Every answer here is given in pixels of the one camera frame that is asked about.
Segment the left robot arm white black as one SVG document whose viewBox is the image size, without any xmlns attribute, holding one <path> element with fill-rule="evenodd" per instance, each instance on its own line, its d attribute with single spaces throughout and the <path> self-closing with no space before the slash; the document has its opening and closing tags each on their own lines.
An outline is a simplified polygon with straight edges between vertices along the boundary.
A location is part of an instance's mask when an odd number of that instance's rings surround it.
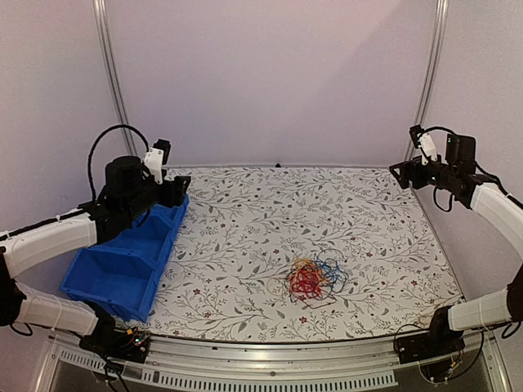
<svg viewBox="0 0 523 392">
<path fill-rule="evenodd" d="M 65 214 L 1 235 L 1 324 L 32 324 L 89 336 L 103 354 L 121 348 L 116 319 L 147 319 L 184 219 L 189 176 L 169 177 L 171 145 L 121 156 L 105 185 Z M 27 270 L 68 252 L 75 258 L 55 296 L 19 281 Z"/>
</svg>

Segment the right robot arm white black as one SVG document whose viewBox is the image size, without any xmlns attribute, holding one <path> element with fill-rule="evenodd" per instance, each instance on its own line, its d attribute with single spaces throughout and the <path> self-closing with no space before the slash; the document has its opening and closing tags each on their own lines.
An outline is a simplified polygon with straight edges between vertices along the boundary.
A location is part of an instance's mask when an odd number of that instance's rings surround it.
<svg viewBox="0 0 523 392">
<path fill-rule="evenodd" d="M 389 171 L 402 189 L 432 186 L 449 192 L 451 203 L 461 203 L 490 223 L 516 250 L 522 253 L 522 203 L 510 194 L 502 181 L 476 161 L 476 140 L 445 128 L 445 154 L 440 155 L 430 136 L 435 129 L 414 125 L 409 129 L 413 146 L 420 154 L 390 166 Z M 405 353 L 421 350 L 439 356 L 457 350 L 463 332 L 522 320 L 522 274 L 497 292 L 435 311 L 428 331 L 420 342 L 396 346 Z"/>
</svg>

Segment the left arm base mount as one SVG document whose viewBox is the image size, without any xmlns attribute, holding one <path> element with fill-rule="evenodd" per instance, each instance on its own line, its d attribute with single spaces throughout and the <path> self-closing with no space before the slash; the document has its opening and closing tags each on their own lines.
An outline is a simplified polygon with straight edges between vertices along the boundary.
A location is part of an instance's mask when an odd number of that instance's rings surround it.
<svg viewBox="0 0 523 392">
<path fill-rule="evenodd" d="M 144 363 L 150 349 L 151 333 L 138 327 L 93 332 L 79 337 L 79 347 L 103 359 Z"/>
</svg>

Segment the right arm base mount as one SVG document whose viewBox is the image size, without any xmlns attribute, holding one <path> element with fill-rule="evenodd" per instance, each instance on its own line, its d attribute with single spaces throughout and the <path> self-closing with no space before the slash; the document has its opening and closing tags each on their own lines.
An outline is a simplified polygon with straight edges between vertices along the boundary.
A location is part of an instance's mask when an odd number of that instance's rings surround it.
<svg viewBox="0 0 523 392">
<path fill-rule="evenodd" d="M 419 370 L 422 376 L 431 383 L 438 384 L 449 381 L 456 368 L 462 361 L 465 343 L 463 332 L 420 332 L 411 335 L 398 336 L 405 327 L 414 327 L 414 324 L 401 326 L 393 337 L 393 349 L 400 364 L 421 363 L 422 361 L 438 357 L 458 354 L 456 359 L 445 359 L 436 363 L 422 365 Z"/>
</svg>

